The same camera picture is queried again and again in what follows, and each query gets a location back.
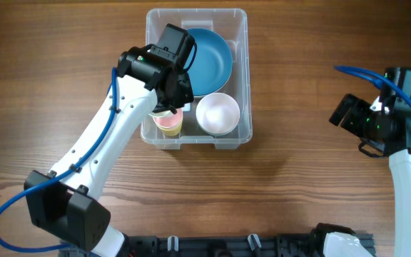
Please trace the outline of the cream cup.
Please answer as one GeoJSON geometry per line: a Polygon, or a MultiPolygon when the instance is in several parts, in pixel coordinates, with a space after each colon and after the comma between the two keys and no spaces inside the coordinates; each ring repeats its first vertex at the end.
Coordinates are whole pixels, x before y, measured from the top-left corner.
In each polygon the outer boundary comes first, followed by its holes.
{"type": "Polygon", "coordinates": [[[158,112],[158,113],[151,112],[150,116],[152,116],[154,118],[165,118],[165,117],[173,116],[173,113],[171,111],[161,111],[161,112],[158,112]]]}

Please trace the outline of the pink cup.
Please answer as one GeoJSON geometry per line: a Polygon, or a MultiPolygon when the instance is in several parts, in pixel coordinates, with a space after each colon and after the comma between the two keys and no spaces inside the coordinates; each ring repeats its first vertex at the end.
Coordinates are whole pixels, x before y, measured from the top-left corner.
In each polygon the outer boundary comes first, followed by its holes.
{"type": "Polygon", "coordinates": [[[153,117],[155,124],[161,129],[171,130],[179,126],[183,121],[183,110],[177,109],[175,114],[169,112],[163,117],[153,117]]]}

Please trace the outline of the yellow cup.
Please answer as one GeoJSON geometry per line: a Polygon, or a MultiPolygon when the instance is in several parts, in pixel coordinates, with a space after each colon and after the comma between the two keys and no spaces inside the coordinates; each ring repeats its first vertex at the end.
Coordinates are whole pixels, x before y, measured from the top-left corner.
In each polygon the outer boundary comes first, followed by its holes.
{"type": "Polygon", "coordinates": [[[177,126],[173,126],[173,127],[164,127],[164,126],[158,126],[158,128],[161,130],[161,132],[165,135],[165,136],[176,136],[181,132],[181,128],[182,128],[182,124],[178,124],[177,126]]]}

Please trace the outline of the dark blue bowl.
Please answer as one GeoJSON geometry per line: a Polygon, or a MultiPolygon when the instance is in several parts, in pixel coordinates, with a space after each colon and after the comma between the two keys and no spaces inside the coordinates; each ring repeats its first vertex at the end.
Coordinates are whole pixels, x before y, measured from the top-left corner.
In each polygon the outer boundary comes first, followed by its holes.
{"type": "Polygon", "coordinates": [[[229,45],[216,32],[194,28],[188,33],[195,39],[198,50],[187,60],[192,63],[188,70],[193,95],[196,98],[219,91],[230,78],[233,70],[233,56],[229,45]]]}

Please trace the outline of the pink small bowl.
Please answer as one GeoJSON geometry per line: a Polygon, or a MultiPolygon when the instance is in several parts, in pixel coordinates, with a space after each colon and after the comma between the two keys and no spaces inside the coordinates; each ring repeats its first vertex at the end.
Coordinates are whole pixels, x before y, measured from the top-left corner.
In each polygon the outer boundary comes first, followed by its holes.
{"type": "Polygon", "coordinates": [[[214,133],[233,130],[240,120],[240,107],[232,96],[208,94],[196,106],[196,120],[200,127],[214,133]]]}

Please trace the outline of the mint green small bowl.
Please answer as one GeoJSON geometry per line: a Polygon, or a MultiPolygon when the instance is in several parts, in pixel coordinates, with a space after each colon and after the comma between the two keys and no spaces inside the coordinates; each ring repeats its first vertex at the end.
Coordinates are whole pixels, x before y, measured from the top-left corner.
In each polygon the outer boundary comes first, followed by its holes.
{"type": "Polygon", "coordinates": [[[218,133],[214,133],[214,132],[209,131],[209,130],[203,128],[203,127],[201,127],[201,129],[202,129],[204,132],[206,132],[208,135],[211,135],[211,136],[224,136],[224,135],[230,134],[230,133],[234,130],[234,129],[233,129],[233,130],[221,131],[221,132],[218,132],[218,133]]]}

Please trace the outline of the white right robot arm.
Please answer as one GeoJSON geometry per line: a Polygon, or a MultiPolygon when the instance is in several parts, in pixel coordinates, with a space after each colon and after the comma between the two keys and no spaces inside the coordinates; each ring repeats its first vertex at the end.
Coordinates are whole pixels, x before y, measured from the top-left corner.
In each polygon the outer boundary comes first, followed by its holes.
{"type": "Polygon", "coordinates": [[[361,140],[361,146],[377,150],[389,159],[395,190],[395,255],[411,256],[411,112],[400,102],[384,107],[347,94],[330,117],[361,140]]]}

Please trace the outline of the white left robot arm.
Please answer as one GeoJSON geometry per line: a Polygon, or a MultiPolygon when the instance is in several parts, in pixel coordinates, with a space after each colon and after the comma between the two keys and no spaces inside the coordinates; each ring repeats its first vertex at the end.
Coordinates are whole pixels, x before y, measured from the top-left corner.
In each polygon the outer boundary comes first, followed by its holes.
{"type": "Polygon", "coordinates": [[[108,175],[136,128],[150,114],[174,114],[193,101],[187,71],[197,46],[171,50],[153,44],[122,53],[110,91],[78,141],[47,174],[24,182],[31,222],[97,256],[126,256],[128,236],[110,224],[99,203],[108,175]]]}

